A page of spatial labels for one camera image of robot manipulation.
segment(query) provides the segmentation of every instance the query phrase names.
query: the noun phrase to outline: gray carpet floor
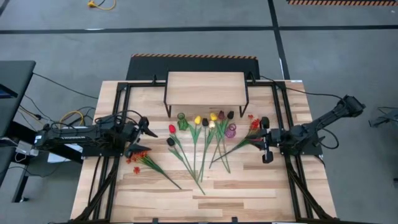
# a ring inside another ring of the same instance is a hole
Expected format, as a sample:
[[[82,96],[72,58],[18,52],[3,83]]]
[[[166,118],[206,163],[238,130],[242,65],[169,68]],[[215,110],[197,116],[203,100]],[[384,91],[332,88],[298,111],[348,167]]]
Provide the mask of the gray carpet floor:
[[[274,2],[280,26],[398,23],[396,7]],[[0,16],[0,30],[270,25],[268,4],[262,0],[118,0],[112,11],[88,9],[81,0],[10,0]],[[338,216],[397,223],[398,189],[392,180],[398,177],[398,129],[392,124],[370,128],[368,120],[380,115],[378,106],[398,106],[398,30],[282,31],[281,36],[291,79],[303,80],[310,92],[354,95],[367,106],[361,116],[331,125],[340,147],[324,150]],[[255,55],[262,75],[282,79],[273,31],[0,34],[0,60],[35,60],[36,73],[89,95],[99,93],[103,80],[125,79],[134,53]],[[26,95],[52,119],[82,106],[96,106],[95,100],[37,77]],[[336,103],[322,96],[308,100],[313,118]],[[27,99],[22,105],[37,112]],[[18,114],[15,120],[28,126]],[[332,138],[325,141],[334,144]],[[35,159],[32,172],[46,174],[57,166],[46,160],[45,154]],[[67,162],[50,177],[31,177],[24,192],[31,200],[26,203],[11,203],[21,170],[10,170],[0,188],[0,223],[68,220],[80,169]]]

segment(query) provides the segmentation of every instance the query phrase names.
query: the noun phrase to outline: purple glass vase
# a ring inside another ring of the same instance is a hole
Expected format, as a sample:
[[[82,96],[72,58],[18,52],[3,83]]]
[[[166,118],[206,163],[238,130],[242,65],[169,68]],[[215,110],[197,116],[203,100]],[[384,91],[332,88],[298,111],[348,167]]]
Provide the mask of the purple glass vase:
[[[230,124],[228,125],[228,128],[225,130],[225,136],[227,138],[233,138],[236,135],[236,125],[235,124]]]

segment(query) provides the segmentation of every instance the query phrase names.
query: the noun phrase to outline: wooden table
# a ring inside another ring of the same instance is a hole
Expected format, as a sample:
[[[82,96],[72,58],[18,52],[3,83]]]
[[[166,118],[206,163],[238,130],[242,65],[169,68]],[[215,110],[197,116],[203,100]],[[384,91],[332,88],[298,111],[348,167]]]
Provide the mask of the wooden table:
[[[112,113],[117,82],[103,82],[96,108],[95,118]],[[297,90],[304,90],[303,83],[286,81],[286,85]],[[205,173],[201,186],[206,195],[203,195],[184,165],[168,151],[165,140],[169,136],[169,125],[177,126],[177,113],[184,112],[187,120],[191,122],[196,115],[209,117],[210,112],[219,110],[235,110],[234,122],[237,125],[235,138],[227,139],[227,150],[233,147],[246,135],[249,128],[247,114],[255,118],[267,116],[271,128],[277,127],[277,118],[270,87],[249,87],[250,104],[246,115],[239,118],[236,107],[212,106],[174,106],[172,117],[168,118],[164,109],[163,87],[134,87],[132,88],[129,109],[136,110],[147,116],[149,128],[159,137],[150,138],[143,136],[141,144],[151,147],[151,158],[160,165],[164,171],[183,190],[177,189],[162,175],[145,168],[140,164],[127,164],[125,158],[121,159],[117,177],[111,222],[151,222],[152,218],[159,218],[160,222],[230,222],[231,217],[238,217],[240,222],[269,222],[269,221],[294,221],[292,199],[284,158],[277,148],[272,148],[274,161],[263,164],[257,148],[245,146],[228,156],[231,173],[227,173],[223,164],[216,162],[211,170],[208,169],[211,157],[215,150],[216,141],[213,140],[205,159]],[[307,123],[312,120],[307,97],[295,91],[287,90],[290,107],[295,124]],[[279,94],[281,110],[284,112],[282,95]],[[119,108],[122,108],[123,97]],[[284,126],[289,127],[285,114]],[[193,143],[189,131],[178,131],[191,164],[193,161]],[[202,131],[197,145],[197,167],[200,166],[203,156],[204,132]],[[328,180],[325,169],[314,156],[302,156],[303,168],[309,191],[325,209],[327,213],[335,216]],[[75,218],[87,206],[88,194],[93,178],[97,158],[85,159],[73,204],[71,218]],[[141,167],[141,173],[133,173],[135,166]],[[94,193],[98,186],[101,166],[97,172]],[[305,217],[303,198],[299,190],[300,209]],[[106,202],[108,193],[103,197]],[[105,203],[101,204],[99,217],[104,217]]]

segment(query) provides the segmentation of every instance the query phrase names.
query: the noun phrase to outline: yellow cable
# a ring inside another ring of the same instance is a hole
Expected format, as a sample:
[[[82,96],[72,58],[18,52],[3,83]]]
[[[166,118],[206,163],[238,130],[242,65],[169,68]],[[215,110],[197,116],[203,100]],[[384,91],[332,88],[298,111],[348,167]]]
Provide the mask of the yellow cable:
[[[62,121],[68,116],[68,115],[70,115],[70,114],[79,114],[80,115],[80,117],[81,117],[81,120],[80,120],[80,123],[79,123],[79,125],[81,125],[81,124],[83,124],[83,120],[84,120],[84,116],[83,116],[83,114],[80,112],[80,111],[71,111],[71,112],[68,112],[67,114],[65,114],[65,115],[63,115],[63,117],[61,118],[61,120],[60,120],[60,123],[62,123]]]
[[[28,113],[26,110],[24,110],[23,108],[19,108],[22,112],[24,112],[25,114],[31,116],[33,119],[35,119],[37,122],[39,122],[40,124],[43,124],[43,122],[39,121],[39,119],[37,119],[35,116],[31,115],[30,113]]]
[[[112,9],[116,6],[116,0],[113,0],[113,6],[112,6],[112,7],[109,7],[109,8],[103,8],[103,7],[97,6],[97,5],[95,4],[94,0],[90,0],[90,1],[87,3],[87,6],[88,6],[88,7],[96,7],[96,8],[101,9],[101,10],[112,10]]]

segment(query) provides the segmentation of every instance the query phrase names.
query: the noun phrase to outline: orange and black hazard tape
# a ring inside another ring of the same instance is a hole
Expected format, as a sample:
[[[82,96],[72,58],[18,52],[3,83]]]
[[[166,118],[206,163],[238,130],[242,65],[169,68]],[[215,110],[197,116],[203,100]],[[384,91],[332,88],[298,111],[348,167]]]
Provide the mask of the orange and black hazard tape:
[[[398,6],[395,0],[390,1],[317,1],[317,0],[289,0],[293,5],[317,5],[317,6]]]
[[[234,56],[234,55],[186,55],[186,54],[134,54],[131,57],[185,57],[185,58],[236,58],[255,59],[255,56]]]

